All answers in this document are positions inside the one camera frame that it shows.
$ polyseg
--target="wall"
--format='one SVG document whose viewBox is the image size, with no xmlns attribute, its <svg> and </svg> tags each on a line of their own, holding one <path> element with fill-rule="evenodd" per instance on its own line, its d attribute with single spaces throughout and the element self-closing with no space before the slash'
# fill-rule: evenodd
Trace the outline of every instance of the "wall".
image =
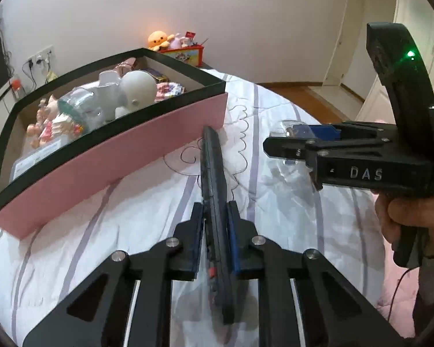
<svg viewBox="0 0 434 347">
<path fill-rule="evenodd" d="M 349 71 L 343 83 L 364 99 L 373 86 L 376 72 L 368 56 L 367 23 L 393 22 L 396 0 L 365 0 L 364 18 Z"/>
<path fill-rule="evenodd" d="M 209 37 L 204 60 L 256 82 L 321 81 L 345 0 L 2 0 L 16 71 L 53 44 L 59 74 L 144 46 L 155 30 Z"/>
</svg>

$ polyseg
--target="floor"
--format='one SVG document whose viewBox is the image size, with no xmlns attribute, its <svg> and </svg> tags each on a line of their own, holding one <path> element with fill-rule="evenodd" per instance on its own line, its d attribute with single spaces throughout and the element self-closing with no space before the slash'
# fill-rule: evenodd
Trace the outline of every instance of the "floor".
<svg viewBox="0 0 434 347">
<path fill-rule="evenodd" d="M 325 100 L 320 96 L 317 91 L 312 90 L 312 87 L 306 86 L 293 86 L 287 84 L 270 84 L 264 85 L 267 89 L 276 92 L 277 94 L 284 96 L 289 101 L 298 105 L 300 108 L 311 114 L 322 124 L 332 124 L 332 123 L 341 123 L 346 120 L 353 120 L 355 116 L 357 116 L 358 110 L 355 113 L 354 117 L 350 117 L 349 115 L 343 113 L 338 108 L 333 106 L 330 102 Z M 328 94 L 329 90 L 319 90 L 323 94 Z M 340 98 L 343 106 L 347 104 L 345 98 Z M 352 104 L 352 108 L 346 109 L 350 115 L 353 115 L 353 108 L 356 108 L 356 103 Z"/>
<path fill-rule="evenodd" d="M 341 113 L 346 115 L 349 120 L 355 120 L 363 106 L 363 100 L 349 93 L 342 87 L 311 86 L 309 88 L 328 103 L 334 105 Z"/>
</svg>

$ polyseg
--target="white door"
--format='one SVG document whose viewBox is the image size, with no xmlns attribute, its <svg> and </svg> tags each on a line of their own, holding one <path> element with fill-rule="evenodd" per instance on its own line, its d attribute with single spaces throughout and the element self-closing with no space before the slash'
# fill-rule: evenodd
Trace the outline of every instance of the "white door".
<svg viewBox="0 0 434 347">
<path fill-rule="evenodd" d="M 412 35 L 434 89 L 434 10 L 427 0 L 397 0 L 394 22 L 404 24 Z M 378 77 L 357 120 L 394 123 L 391 103 Z"/>
<path fill-rule="evenodd" d="M 323 86 L 339 86 L 348 72 L 363 22 L 364 0 L 347 0 L 343 22 Z"/>
</svg>

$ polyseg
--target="metal screw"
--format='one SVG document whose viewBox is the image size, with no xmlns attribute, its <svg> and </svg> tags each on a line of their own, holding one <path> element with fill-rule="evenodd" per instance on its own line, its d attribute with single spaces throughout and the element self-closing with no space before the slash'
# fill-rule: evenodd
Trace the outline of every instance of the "metal screw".
<svg viewBox="0 0 434 347">
<path fill-rule="evenodd" d="M 265 237 L 264 236 L 254 236 L 252 239 L 251 239 L 251 241 L 252 241 L 252 243 L 254 244 L 254 245 L 264 245 L 265 244 Z"/>
<path fill-rule="evenodd" d="M 165 244 L 169 247 L 169 248 L 175 248 L 180 244 L 180 240 L 177 239 L 176 237 L 169 237 L 166 241 Z"/>
<path fill-rule="evenodd" d="M 317 259 L 320 257 L 320 252 L 316 249 L 307 249 L 306 256 L 308 259 Z"/>
<path fill-rule="evenodd" d="M 122 250 L 116 250 L 112 255 L 111 255 L 111 259 L 115 262 L 120 262 L 123 261 L 125 258 L 125 252 L 123 252 Z"/>
</svg>

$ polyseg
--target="wall outlet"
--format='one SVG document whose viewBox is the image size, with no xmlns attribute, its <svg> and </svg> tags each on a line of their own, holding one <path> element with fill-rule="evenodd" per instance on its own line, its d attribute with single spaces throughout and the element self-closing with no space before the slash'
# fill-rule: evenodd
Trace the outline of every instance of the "wall outlet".
<svg viewBox="0 0 434 347">
<path fill-rule="evenodd" d="M 37 52 L 33 56 L 29 57 L 27 59 L 27 62 L 29 62 L 29 60 L 32 60 L 32 63 L 34 64 L 34 66 L 38 66 L 37 65 L 38 59 L 42 59 L 44 61 L 50 59 L 50 61 L 51 61 L 53 58 L 54 58 L 54 48 L 53 48 L 53 45 L 50 45 L 50 46 L 46 47 L 45 49 Z M 47 67 L 46 62 L 41 63 L 40 67 L 46 68 Z"/>
</svg>

